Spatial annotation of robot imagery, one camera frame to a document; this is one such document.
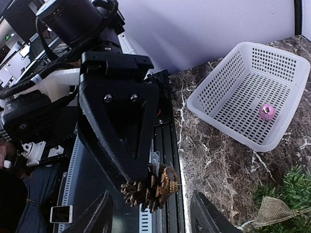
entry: white plastic basket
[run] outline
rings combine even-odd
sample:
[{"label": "white plastic basket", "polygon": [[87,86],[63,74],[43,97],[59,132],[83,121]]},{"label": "white plastic basket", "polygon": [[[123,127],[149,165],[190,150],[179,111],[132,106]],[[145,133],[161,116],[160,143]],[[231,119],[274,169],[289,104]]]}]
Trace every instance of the white plastic basket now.
[{"label": "white plastic basket", "polygon": [[[238,44],[190,95],[187,107],[200,119],[255,151],[273,150],[299,105],[310,63],[270,46]],[[259,108],[276,109],[271,121]]]}]

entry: person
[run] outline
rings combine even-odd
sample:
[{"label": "person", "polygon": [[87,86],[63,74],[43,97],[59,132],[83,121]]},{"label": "person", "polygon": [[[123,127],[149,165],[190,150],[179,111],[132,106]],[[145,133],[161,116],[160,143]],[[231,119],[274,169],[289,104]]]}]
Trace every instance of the person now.
[{"label": "person", "polygon": [[[0,142],[0,169],[16,149]],[[0,170],[0,232],[46,233],[41,207],[53,193],[59,164],[38,167],[24,180]]]}]

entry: pink ball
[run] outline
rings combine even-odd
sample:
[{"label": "pink ball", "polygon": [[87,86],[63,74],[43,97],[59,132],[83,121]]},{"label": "pink ball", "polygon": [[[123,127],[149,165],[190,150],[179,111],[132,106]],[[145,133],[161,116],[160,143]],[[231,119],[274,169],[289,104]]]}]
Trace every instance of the pink ball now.
[{"label": "pink ball", "polygon": [[259,116],[263,120],[272,120],[276,114],[274,107],[268,103],[262,105],[259,109]]}]

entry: smartphone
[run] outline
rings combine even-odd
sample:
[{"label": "smartphone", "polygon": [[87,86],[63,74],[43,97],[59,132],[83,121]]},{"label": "smartphone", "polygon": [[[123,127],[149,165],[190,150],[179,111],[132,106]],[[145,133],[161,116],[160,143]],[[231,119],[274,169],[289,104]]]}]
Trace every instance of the smartphone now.
[{"label": "smartphone", "polygon": [[52,207],[50,223],[72,223],[72,205]]}]

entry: person's leg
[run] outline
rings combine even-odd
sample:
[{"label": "person's leg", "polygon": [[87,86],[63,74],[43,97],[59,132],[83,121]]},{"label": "person's leg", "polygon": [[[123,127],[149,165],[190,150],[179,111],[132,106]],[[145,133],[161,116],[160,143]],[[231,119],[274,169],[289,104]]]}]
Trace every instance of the person's leg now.
[{"label": "person's leg", "polygon": [[59,164],[36,168],[24,180],[28,189],[27,204],[19,221],[17,233],[45,233],[47,224],[41,213],[41,205],[53,193]]}]

